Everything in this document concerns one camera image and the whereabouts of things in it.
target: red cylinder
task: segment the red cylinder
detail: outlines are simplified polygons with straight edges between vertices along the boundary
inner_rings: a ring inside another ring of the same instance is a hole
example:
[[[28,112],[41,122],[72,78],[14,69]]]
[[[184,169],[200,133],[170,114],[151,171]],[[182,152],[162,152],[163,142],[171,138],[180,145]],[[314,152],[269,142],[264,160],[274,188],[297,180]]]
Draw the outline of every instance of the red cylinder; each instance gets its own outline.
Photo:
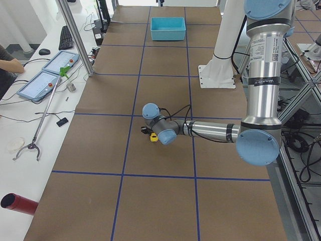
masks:
[[[38,207],[38,203],[17,194],[9,193],[2,198],[1,207],[34,215]]]

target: computer mouse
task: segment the computer mouse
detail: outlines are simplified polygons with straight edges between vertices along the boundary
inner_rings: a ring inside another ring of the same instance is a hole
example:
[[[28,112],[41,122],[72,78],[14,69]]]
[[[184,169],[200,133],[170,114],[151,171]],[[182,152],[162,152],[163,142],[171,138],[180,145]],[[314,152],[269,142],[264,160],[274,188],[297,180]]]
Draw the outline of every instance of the computer mouse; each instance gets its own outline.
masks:
[[[39,50],[39,55],[48,55],[50,54],[50,50],[49,49],[41,49]]]

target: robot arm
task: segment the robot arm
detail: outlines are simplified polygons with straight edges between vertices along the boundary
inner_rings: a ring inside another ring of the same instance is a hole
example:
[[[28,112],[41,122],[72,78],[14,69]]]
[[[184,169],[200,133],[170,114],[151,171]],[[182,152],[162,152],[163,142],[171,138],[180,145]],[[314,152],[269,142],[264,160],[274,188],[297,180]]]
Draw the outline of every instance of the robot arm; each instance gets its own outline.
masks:
[[[249,96],[241,125],[198,121],[166,121],[157,105],[143,108],[143,117],[163,144],[176,135],[236,142],[240,157],[253,165],[267,165],[278,156],[281,122],[277,118],[283,36],[291,29],[293,0],[246,0],[247,35],[250,37]]]

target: keyboard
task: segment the keyboard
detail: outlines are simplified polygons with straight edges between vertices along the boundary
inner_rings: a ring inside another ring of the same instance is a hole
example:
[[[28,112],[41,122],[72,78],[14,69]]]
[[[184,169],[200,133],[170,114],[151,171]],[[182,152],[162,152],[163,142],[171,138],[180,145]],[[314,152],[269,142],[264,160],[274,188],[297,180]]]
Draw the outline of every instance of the keyboard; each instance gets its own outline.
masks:
[[[74,41],[67,26],[63,26],[60,34],[59,50],[74,47]]]

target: white table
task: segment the white table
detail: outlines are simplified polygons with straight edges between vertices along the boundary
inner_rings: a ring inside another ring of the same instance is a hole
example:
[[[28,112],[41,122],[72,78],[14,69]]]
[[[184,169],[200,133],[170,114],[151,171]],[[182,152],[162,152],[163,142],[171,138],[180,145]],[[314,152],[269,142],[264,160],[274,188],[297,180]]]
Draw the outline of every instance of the white table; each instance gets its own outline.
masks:
[[[74,14],[74,19],[77,23],[78,29],[83,26],[86,21],[86,17],[89,14],[90,13],[87,13],[85,11],[82,14]],[[87,18],[87,24],[88,23],[90,23],[90,17]],[[36,52],[31,59],[52,58],[58,52],[59,37],[61,27],[63,25],[65,25],[65,22],[63,19],[60,19],[57,22],[57,25],[47,35],[47,37],[39,47],[39,49],[50,49],[51,54],[40,56],[38,52]],[[89,53],[92,47],[96,47],[93,33],[92,31],[86,32],[84,30],[81,30],[80,35],[82,37],[86,51]],[[70,49],[69,51],[77,52],[76,47]],[[45,64],[46,62],[35,61],[26,65],[25,73],[21,74],[17,78],[17,80],[30,80],[38,72],[41,71],[41,68]],[[79,61],[74,65],[72,69],[69,70],[67,74],[70,75],[71,73],[73,73],[81,64],[82,61],[79,59]],[[76,77],[77,73],[78,71],[69,79],[69,81]],[[86,85],[86,81],[84,79],[87,79],[87,75],[85,68],[82,67],[79,69],[78,77],[73,80],[76,91],[71,93],[68,90],[65,90],[63,92],[56,93],[49,108],[49,112],[74,110]],[[57,91],[65,89],[67,83],[68,81],[58,87]],[[23,84],[23,82],[14,84],[6,93],[4,98],[9,98],[10,96],[12,96],[18,89],[22,87]],[[21,100],[24,99],[22,99],[18,95],[15,95],[8,101],[0,101],[0,115],[27,121],[41,117],[41,114],[35,113],[44,111],[49,97],[45,98],[45,100],[40,104],[34,104],[31,101],[25,101],[21,103],[1,105],[4,103]],[[37,162],[36,160],[36,149],[24,150],[21,153],[20,157],[16,161],[13,161],[13,157],[16,156],[16,152],[9,153],[9,151],[7,150],[7,144],[11,140],[20,137],[25,140],[25,145],[30,144],[40,120],[36,120],[31,123],[22,123],[0,117],[1,199],[8,193],[15,193],[35,201],[40,200],[73,115],[73,112],[58,114],[60,118],[66,117],[69,120],[69,122],[62,127],[58,127],[56,125],[56,122],[59,120],[56,116],[50,115],[45,118],[38,139],[36,141],[37,146],[41,150],[39,162]],[[30,215],[3,208],[0,208],[0,217],[0,237],[1,240],[8,241],[22,241],[28,231],[33,218]]]

